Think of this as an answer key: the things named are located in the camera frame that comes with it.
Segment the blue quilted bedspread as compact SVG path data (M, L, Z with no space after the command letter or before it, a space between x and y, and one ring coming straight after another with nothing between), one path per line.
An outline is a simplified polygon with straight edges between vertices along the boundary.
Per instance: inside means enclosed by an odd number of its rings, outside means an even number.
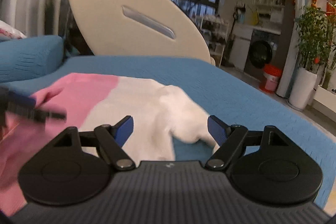
M26 94L46 88L70 73L97 73L153 79L182 88L210 114L251 130L274 125L310 155L323 171L315 203L325 207L335 180L335 142L309 121L268 95L201 60L174 57L78 56L51 74L6 85Z

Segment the white plant pot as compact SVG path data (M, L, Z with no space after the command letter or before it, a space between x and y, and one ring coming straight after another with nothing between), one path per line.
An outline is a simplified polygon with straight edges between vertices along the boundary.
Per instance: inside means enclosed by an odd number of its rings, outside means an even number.
M298 111L304 110L308 104L316 80L317 75L315 73L307 71L304 68L299 68L288 99L288 104Z

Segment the front-load washing machine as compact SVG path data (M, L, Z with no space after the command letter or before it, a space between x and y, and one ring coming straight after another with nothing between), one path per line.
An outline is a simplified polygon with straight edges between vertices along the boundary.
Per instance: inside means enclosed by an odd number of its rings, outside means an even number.
M274 63L280 35L253 30L244 72L261 81L264 67Z

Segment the pink and white sweater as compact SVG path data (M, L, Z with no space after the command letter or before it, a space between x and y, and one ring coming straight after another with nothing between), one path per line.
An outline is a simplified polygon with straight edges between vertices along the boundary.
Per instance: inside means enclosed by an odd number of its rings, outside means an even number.
M21 167L69 126L91 131L132 116L134 130L123 150L136 162L172 161L177 157L173 139L206 142L218 149L207 128L208 113L181 88L152 79L71 73L34 94L37 105L65 112L65 121L37 124L7 114L1 141L1 211L12 215L26 201L18 185Z

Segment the white wall shelf unit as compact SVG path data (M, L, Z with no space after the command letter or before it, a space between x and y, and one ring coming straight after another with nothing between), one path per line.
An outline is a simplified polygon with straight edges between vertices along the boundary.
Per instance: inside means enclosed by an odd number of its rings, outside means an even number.
M281 24L284 16L285 0L252 0L259 22Z

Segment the blue pillow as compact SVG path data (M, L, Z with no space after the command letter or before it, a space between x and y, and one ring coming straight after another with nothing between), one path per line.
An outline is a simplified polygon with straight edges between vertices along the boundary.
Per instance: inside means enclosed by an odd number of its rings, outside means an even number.
M64 43L59 36L37 36L1 42L1 83L48 75L63 62Z

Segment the green potted plant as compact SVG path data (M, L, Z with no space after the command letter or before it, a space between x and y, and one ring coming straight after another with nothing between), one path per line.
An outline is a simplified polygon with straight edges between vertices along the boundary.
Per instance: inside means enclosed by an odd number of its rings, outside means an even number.
M295 21L299 66L318 73L327 64L335 46L335 10L324 12L320 8L305 6Z

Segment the white red patterned pillow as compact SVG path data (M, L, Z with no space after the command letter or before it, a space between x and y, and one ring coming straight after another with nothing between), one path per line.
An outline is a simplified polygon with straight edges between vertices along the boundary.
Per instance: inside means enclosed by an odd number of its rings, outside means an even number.
M7 41L11 39L25 39L25 36L19 30L13 28L11 25L6 22L0 21L0 41Z

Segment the red and white bucket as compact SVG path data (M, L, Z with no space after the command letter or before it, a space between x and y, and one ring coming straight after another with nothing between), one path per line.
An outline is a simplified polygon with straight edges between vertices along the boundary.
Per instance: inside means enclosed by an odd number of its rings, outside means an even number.
M259 89L267 93L274 93L278 87L278 82L281 79L281 76L282 69L271 64L266 64L263 68Z

